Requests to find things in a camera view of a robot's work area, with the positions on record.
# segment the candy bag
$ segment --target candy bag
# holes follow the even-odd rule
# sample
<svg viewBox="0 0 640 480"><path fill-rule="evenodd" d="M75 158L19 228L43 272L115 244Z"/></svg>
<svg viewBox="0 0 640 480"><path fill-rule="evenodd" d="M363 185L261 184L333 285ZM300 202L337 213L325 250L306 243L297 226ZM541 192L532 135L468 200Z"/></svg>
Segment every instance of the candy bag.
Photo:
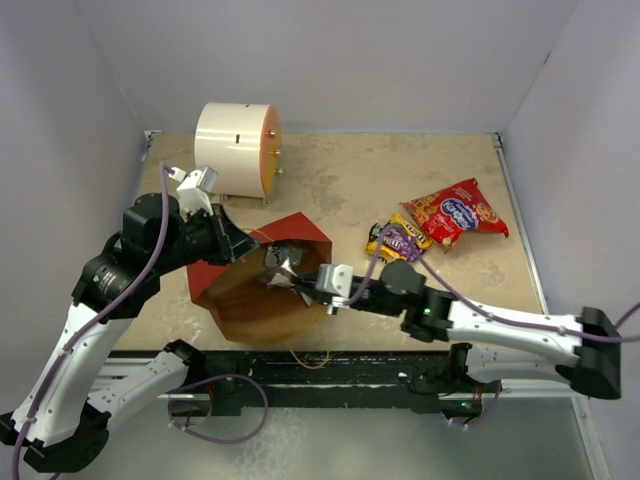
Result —
<svg viewBox="0 0 640 480"><path fill-rule="evenodd" d="M375 253L378 246L378 239L380 238L383 228L384 227L379 223L374 223L371 230L369 230L369 241L365 247L365 252L369 255L373 255ZM418 255L415 250L411 248L406 237L399 232L390 231L382 240L379 258L383 262L387 263L391 263L394 260L415 262L418 259Z"/></svg>
<svg viewBox="0 0 640 480"><path fill-rule="evenodd" d="M415 262L418 259L418 255L422 254L433 243L431 238L422 233L411 222L405 220L399 213L394 214L384 227L387 225L392 225L392 227L380 247L379 258L383 262L390 263L394 260ZM378 239L384 227L379 223L374 223L371 230L369 230L369 240L365 247L365 252L369 255L375 253ZM418 252L409 244L410 239L413 239L413 245L415 245Z"/></svg>
<svg viewBox="0 0 640 480"><path fill-rule="evenodd" d="M401 231L404 231L406 235L415 238L415 246L420 250L426 250L433 243L433 240L429 236L421 232L414 224L406 220L399 213L394 213L387 225L389 223L399 225L402 227Z"/></svg>

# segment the orange wire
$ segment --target orange wire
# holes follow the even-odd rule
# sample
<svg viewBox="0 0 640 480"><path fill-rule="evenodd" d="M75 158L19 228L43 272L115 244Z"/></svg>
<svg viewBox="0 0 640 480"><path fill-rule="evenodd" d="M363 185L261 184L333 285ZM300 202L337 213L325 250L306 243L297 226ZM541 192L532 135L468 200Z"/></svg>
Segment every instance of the orange wire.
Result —
<svg viewBox="0 0 640 480"><path fill-rule="evenodd" d="M327 363L329 363L329 360L331 359L331 351L329 350L327 337L324 336L324 333L322 333L322 330L320 330L319 328L318 328L318 333L320 333L320 336L322 337L322 342L325 344L325 347L327 347L327 354L324 356L322 363L319 363L318 365L309 365L308 363L304 363L302 360L300 360L298 355L296 355L296 352L293 351L293 348L291 347L291 345L289 343L286 344L287 348L289 349L289 352L291 353L295 361L298 362L298 365L306 368L307 370L320 370L321 368L324 368L327 365Z"/></svg>
<svg viewBox="0 0 640 480"><path fill-rule="evenodd" d="M266 238L267 240L269 240L271 243L275 242L275 240L273 238L271 238L269 235L267 235L266 233L264 233L262 230L260 230L259 228L245 228L245 231L248 232L256 232L260 235L262 235L264 238Z"/></svg>

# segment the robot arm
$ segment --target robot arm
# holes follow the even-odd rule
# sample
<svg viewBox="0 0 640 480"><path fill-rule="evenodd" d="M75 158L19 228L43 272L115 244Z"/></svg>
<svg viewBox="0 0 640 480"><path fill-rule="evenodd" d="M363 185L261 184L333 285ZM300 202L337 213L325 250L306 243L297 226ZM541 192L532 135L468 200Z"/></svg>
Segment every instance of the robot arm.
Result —
<svg viewBox="0 0 640 480"><path fill-rule="evenodd" d="M69 339L116 299L146 265L157 243L162 198L147 194L124 212L122 231L112 236L100 255L83 268L76 284L67 322L36 385L15 412L0 416L0 441L14 444L25 424L29 448L25 460L40 472L74 472L102 450L109 432L158 395L183 384L198 359L181 342L170 344L137 373L112 386L89 393L107 356L129 328L144 303L160 290L160 277L198 260L227 265L251 252L259 243L237 228L222 205L211 205L209 193L216 173L205 167L189 175L174 169L181 181L180 202L169 197L168 228L162 251L135 292L108 317L65 350ZM55 378L28 412L37 392L59 357Z"/></svg>
<svg viewBox="0 0 640 480"><path fill-rule="evenodd" d="M289 269L284 274L280 272L276 283L283 283L285 277L304 297L327 305L330 313L353 308L387 316L404 315L401 330L418 340L473 342L467 351L465 370L470 379L479 383L505 378L543 379L567 383L574 391L590 397L620 398L620 344L561 333L578 330L618 336L616 328L598 309L585 307L580 316L540 315L474 302L495 316L552 326L555 331L505 325L478 314L448 292L426 286L426 278L403 261L386 265L380 278L369 281L360 298L350 305L347 299L363 282L353 275L351 266L326 264L317 273L301 277Z"/></svg>

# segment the snack bag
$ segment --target snack bag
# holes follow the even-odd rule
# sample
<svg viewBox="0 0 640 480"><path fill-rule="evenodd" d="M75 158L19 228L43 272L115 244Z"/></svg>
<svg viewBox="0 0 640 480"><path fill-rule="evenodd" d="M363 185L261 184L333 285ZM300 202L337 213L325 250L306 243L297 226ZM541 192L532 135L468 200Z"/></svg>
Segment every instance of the snack bag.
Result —
<svg viewBox="0 0 640 480"><path fill-rule="evenodd" d="M507 225L482 196L475 178L402 205L431 238L447 248L467 230L509 236Z"/></svg>
<svg viewBox="0 0 640 480"><path fill-rule="evenodd" d="M380 259L383 262L390 263L394 260L415 262L418 259L418 254L422 254L433 243L433 240L412 225L411 222L405 220L399 213L391 217L387 225L389 224L393 225L393 227L387 233L380 247ZM371 227L369 240L365 247L365 252L369 255L375 253L378 239L384 227L379 223L374 223ZM418 253L411 247L408 238L413 238L413 244L418 249Z"/></svg>
<svg viewBox="0 0 640 480"><path fill-rule="evenodd" d="M369 230L369 241L365 247L365 252L369 255L373 255L378 246L378 239L382 233L384 227L379 223L374 223ZM407 260L409 262L415 262L418 258L415 251L409 245L409 242L400 233L391 231L382 240L382 246L380 247L380 260L386 263L391 263L394 260Z"/></svg>
<svg viewBox="0 0 640 480"><path fill-rule="evenodd" d="M406 220L399 213L394 213L388 223L400 225L405 234L415 238L415 245L420 250L426 250L433 243L433 240L429 236L421 232L414 224Z"/></svg>

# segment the red chip bag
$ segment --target red chip bag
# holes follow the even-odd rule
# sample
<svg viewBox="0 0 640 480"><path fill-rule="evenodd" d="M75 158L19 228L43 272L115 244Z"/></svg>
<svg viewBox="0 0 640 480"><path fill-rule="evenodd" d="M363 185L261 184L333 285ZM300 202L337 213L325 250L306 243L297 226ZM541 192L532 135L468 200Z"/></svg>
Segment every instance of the red chip bag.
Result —
<svg viewBox="0 0 640 480"><path fill-rule="evenodd" d="M402 205L426 233L447 248L467 230L509 236L507 225L482 196L475 178Z"/></svg>

